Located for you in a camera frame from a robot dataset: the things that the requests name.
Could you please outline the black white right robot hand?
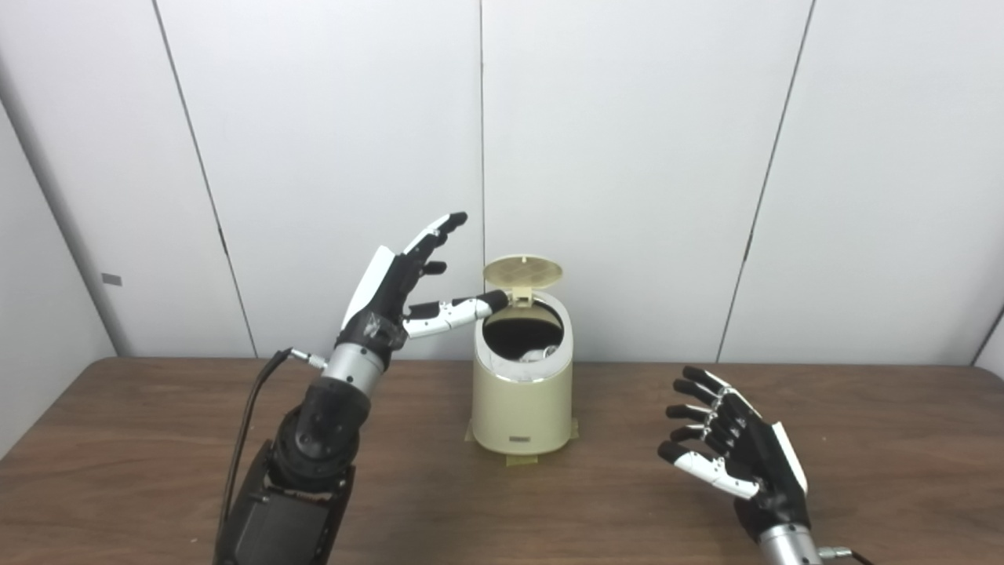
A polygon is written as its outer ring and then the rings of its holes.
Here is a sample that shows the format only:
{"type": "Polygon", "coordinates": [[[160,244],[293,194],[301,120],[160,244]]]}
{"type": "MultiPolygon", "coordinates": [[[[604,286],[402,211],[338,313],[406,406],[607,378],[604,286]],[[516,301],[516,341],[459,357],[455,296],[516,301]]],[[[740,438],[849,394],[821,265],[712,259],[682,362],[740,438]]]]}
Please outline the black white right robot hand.
{"type": "Polygon", "coordinates": [[[783,425],[768,422],[737,388],[703,368],[682,368],[673,389],[697,404],[667,407],[667,418],[689,423],[671,432],[657,454],[730,494],[754,541],[776,527],[810,530],[806,472],[783,425]]]}

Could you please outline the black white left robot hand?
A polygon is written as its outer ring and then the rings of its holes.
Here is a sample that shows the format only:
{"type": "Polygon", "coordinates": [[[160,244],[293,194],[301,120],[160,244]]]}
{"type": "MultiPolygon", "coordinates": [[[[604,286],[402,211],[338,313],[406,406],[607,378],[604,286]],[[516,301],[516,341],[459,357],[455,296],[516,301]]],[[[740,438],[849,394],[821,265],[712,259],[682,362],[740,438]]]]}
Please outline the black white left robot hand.
{"type": "Polygon", "coordinates": [[[409,340],[447,333],[508,308],[511,299],[504,290],[447,301],[406,303],[420,279],[446,271],[447,264],[433,261],[431,255],[466,222],[466,213],[448,213],[420,230],[401,253],[386,246],[376,248],[349,301],[334,347],[355,344],[376,355],[387,367],[392,354],[409,340]]]}

